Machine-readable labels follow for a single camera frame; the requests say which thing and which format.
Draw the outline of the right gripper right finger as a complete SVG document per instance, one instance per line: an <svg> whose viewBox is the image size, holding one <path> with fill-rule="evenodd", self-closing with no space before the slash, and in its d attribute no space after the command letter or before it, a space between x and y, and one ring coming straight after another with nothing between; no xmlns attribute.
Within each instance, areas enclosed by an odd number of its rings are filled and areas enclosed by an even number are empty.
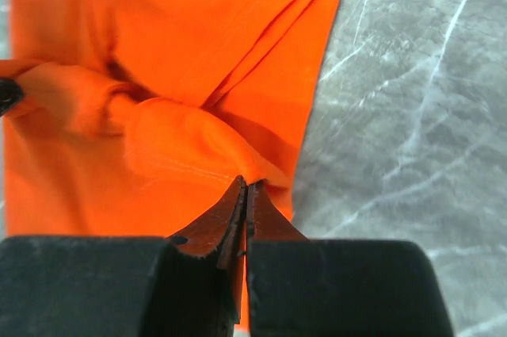
<svg viewBox="0 0 507 337"><path fill-rule="evenodd" d="M253 336L451 336L426 253L408 240L310 239L261 183L246 205Z"/></svg>

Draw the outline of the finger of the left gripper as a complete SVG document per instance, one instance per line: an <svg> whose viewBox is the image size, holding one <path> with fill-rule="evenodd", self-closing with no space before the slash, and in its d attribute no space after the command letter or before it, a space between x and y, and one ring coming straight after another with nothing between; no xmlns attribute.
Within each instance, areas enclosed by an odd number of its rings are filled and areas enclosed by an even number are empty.
<svg viewBox="0 0 507 337"><path fill-rule="evenodd" d="M25 100L25 92L11 78L0 79L1 117L17 117L22 111L21 103Z"/></svg>

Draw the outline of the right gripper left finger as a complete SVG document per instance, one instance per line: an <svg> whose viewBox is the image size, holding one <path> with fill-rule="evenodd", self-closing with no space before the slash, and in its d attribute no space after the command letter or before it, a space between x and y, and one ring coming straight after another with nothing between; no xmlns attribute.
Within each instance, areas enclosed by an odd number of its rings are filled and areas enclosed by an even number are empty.
<svg viewBox="0 0 507 337"><path fill-rule="evenodd" d="M12 236L4 336L231 336L241 317L246 184L169 237Z"/></svg>

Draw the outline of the orange t shirt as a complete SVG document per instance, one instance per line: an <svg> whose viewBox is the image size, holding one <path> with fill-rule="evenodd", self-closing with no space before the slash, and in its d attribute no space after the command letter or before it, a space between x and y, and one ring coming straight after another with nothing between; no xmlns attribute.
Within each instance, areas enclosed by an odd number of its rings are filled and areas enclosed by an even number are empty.
<svg viewBox="0 0 507 337"><path fill-rule="evenodd" d="M292 215L340 0L10 0L9 235L161 235L237 176Z"/></svg>

